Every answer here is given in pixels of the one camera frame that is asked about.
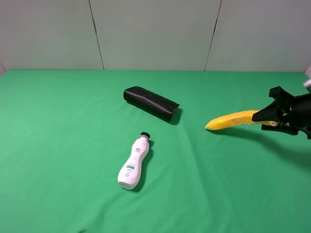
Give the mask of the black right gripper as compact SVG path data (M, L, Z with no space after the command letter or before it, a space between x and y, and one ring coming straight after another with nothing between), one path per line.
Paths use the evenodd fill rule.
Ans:
M253 122L276 121L273 125L262 124L263 131L298 135L302 131L311 138L311 95L293 96L280 86L270 89L274 101L252 116Z

